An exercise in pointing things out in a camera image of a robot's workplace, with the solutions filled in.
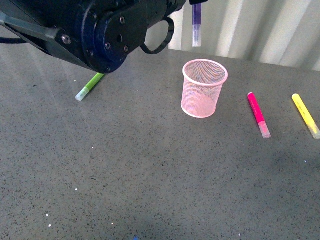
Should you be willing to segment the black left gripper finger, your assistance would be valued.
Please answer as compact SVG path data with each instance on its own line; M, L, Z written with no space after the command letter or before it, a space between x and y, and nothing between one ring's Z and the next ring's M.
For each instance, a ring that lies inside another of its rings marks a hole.
M189 0L190 5L206 3L208 0Z

